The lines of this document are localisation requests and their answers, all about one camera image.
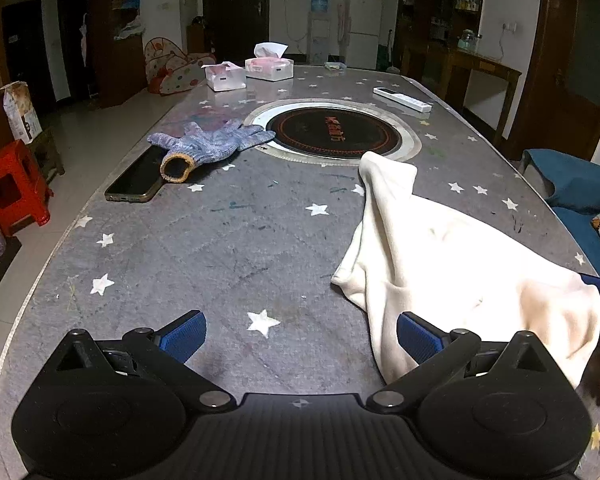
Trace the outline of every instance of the white towel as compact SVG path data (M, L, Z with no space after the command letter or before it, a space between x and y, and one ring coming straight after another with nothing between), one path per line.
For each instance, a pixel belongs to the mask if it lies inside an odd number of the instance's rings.
M497 229L413 195L417 169L365 153L362 222L332 282L368 315L387 383L417 364L398 345L400 313L484 341L531 330L576 387L598 342L600 295Z

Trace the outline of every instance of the tiled floor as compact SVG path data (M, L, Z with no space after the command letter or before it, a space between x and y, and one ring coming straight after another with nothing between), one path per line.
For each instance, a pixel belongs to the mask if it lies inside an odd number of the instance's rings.
M107 175L146 131L185 94L160 97L142 91L121 106L89 110L77 104L43 119L54 128L66 173L50 184L51 220L17 232L22 243L0 282L0 353L40 269L68 225Z

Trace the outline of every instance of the teal cushion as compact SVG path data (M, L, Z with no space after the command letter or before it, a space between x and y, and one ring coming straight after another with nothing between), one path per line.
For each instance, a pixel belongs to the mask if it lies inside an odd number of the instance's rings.
M600 237L591 226L591 219L594 215L576 213L562 207L552 209L575 238L580 248L582 248L582 252L586 254L591 265L600 276Z
M555 187L546 202L579 213L600 212L600 166L554 150L526 150L538 171Z

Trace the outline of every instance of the bag of flour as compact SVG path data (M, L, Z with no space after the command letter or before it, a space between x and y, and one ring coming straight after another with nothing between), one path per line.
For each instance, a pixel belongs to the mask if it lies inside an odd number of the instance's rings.
M0 90L4 90L2 107L7 114L13 138L29 144L42 131L38 115L31 103L29 87L24 81L15 81Z

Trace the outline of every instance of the wooden side table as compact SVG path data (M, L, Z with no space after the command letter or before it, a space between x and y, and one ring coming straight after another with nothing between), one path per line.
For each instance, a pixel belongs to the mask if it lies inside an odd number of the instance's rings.
M47 182L51 182L57 174L64 174L64 166L56 148L51 128L46 128L40 132L35 139L27 144L27 147L36 158L40 167L40 173L42 173Z
M427 58L442 63L442 77L436 95L458 112L462 112L464 106L471 70L484 72L507 82L507 92L496 128L496 137L493 140L493 145L498 147L502 142L504 127L507 124L513 96L522 73L488 57L460 48L447 48L439 43L407 45L404 49L400 73L420 81Z

